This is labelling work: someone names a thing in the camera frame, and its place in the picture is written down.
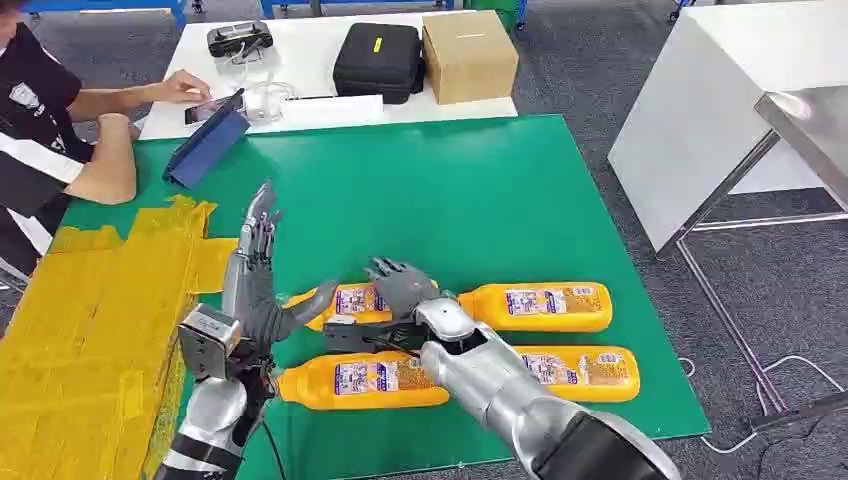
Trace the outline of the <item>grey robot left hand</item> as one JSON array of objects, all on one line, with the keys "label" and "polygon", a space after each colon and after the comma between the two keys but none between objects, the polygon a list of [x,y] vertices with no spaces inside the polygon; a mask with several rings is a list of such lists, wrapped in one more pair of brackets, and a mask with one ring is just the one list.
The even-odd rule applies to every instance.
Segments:
[{"label": "grey robot left hand", "polygon": [[263,353],[328,308],[338,287],[336,281],[326,281],[310,297],[291,307],[278,302],[272,271],[273,244],[280,218],[280,213],[272,210],[275,200],[270,181],[264,182],[252,196],[236,248],[228,259],[222,291],[223,312],[240,322],[242,336],[253,341]]}]

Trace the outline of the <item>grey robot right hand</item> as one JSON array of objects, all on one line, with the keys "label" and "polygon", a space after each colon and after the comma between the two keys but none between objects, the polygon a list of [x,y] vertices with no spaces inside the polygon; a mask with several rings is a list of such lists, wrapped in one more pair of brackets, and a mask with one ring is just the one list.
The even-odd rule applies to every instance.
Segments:
[{"label": "grey robot right hand", "polygon": [[364,271],[388,306],[393,320],[408,318],[420,303],[442,296],[425,272],[407,263],[373,257]]}]

